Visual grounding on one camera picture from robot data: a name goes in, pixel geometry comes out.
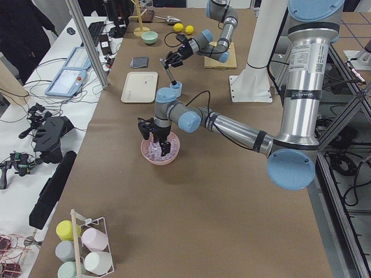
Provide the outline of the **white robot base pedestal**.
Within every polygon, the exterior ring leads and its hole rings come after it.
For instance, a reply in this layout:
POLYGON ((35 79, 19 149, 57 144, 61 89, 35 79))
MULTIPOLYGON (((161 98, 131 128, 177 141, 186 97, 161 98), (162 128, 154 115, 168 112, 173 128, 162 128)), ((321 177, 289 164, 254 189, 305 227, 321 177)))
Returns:
POLYGON ((232 102, 272 102, 268 63, 287 7, 288 0, 261 2, 246 67, 230 76, 232 102))

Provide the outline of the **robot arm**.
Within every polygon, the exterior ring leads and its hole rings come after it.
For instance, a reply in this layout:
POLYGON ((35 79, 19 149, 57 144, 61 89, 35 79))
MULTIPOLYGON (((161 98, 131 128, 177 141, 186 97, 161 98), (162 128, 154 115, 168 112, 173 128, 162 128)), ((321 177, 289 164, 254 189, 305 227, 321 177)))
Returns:
POLYGON ((183 34, 176 35, 180 47, 175 52, 169 52, 163 61, 164 69, 179 67, 183 61, 193 54, 205 56, 225 63, 229 57, 229 47, 232 35, 238 26, 237 11, 227 1, 208 1, 206 4, 206 16, 221 23, 221 33, 215 45, 212 45, 213 34, 211 30, 205 29, 199 35, 188 38, 183 34))
POLYGON ((153 136, 162 154, 170 151, 172 124, 187 133, 203 126, 218 131, 245 149, 268 159, 267 173, 281 188, 303 189, 315 177, 318 141, 314 136, 330 43, 339 35, 343 1, 263 1, 246 68, 232 76, 234 101, 270 101, 268 66, 279 30, 288 26, 291 52, 284 93, 281 129, 277 136, 253 129, 212 111, 182 104, 173 87, 158 90, 155 116, 144 138, 153 136))

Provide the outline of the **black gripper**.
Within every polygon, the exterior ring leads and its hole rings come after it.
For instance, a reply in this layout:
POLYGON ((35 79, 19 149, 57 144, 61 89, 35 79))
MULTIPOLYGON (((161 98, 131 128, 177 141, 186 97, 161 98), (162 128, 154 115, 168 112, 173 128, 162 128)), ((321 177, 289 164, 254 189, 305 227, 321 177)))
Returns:
POLYGON ((154 127, 152 128, 154 142, 160 143, 161 156, 166 156, 170 153, 171 143, 167 141, 170 131, 171 126, 159 127, 157 125, 154 125, 154 127))
POLYGON ((164 60, 164 67, 179 67, 183 65, 183 61, 193 55, 192 47, 189 41, 186 41, 176 52, 169 52, 164 60))

